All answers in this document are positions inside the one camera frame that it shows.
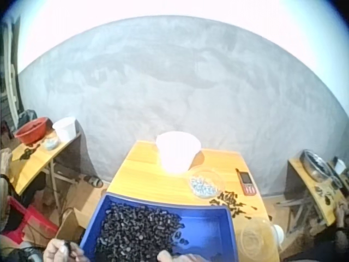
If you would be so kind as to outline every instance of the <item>person's hand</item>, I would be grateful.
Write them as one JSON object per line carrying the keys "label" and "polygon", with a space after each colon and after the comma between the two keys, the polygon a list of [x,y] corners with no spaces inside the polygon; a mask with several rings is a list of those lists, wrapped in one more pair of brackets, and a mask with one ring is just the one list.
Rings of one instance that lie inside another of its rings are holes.
{"label": "person's hand", "polygon": [[89,262],[83,255],[83,250],[76,243],[71,242],[71,257],[63,240],[51,239],[44,252],[44,262]]}
{"label": "person's hand", "polygon": [[12,161],[12,152],[9,148],[1,149],[1,174],[8,176],[10,163]]}
{"label": "person's hand", "polygon": [[179,257],[171,257],[169,252],[166,250],[161,251],[158,254],[158,261],[160,262],[208,262],[206,259],[202,258],[199,255],[180,255]]}
{"label": "person's hand", "polygon": [[344,227],[344,217],[345,214],[348,213],[348,204],[344,201],[339,201],[335,208],[335,216],[337,221],[337,227]]}

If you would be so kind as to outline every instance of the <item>white plastic bucket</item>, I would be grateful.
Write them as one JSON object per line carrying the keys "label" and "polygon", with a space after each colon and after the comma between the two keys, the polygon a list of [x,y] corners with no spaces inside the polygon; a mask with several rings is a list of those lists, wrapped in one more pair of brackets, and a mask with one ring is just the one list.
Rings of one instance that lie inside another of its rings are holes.
{"label": "white plastic bucket", "polygon": [[60,141],[69,142],[76,137],[75,120],[76,119],[74,117],[70,116],[58,120],[53,124],[52,127],[56,131]]}
{"label": "white plastic bucket", "polygon": [[188,171],[201,149],[201,143],[195,136],[178,131],[159,135],[156,144],[161,165],[167,172],[176,174]]}

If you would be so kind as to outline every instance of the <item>metal bowl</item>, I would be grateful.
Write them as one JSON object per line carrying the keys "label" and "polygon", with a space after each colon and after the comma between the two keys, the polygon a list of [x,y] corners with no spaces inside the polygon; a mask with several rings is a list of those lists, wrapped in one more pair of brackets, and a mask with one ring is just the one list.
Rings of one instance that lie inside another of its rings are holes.
{"label": "metal bowl", "polygon": [[316,182],[321,183],[333,175],[327,163],[311,150],[303,150],[300,161],[305,171]]}

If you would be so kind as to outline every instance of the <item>red phone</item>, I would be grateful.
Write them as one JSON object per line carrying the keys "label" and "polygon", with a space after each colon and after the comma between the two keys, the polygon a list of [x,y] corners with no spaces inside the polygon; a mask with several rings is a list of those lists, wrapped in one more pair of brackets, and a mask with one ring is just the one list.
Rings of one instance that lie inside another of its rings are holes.
{"label": "red phone", "polygon": [[248,172],[240,172],[237,168],[236,173],[238,174],[244,195],[255,195],[257,190],[252,183],[250,174]]}

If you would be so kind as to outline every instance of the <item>red bowl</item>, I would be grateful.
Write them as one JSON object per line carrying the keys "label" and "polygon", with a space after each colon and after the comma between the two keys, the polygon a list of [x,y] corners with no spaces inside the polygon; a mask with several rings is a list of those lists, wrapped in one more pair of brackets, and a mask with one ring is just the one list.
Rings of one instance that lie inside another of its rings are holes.
{"label": "red bowl", "polygon": [[37,142],[46,134],[47,117],[39,117],[22,126],[15,134],[23,144],[29,145]]}

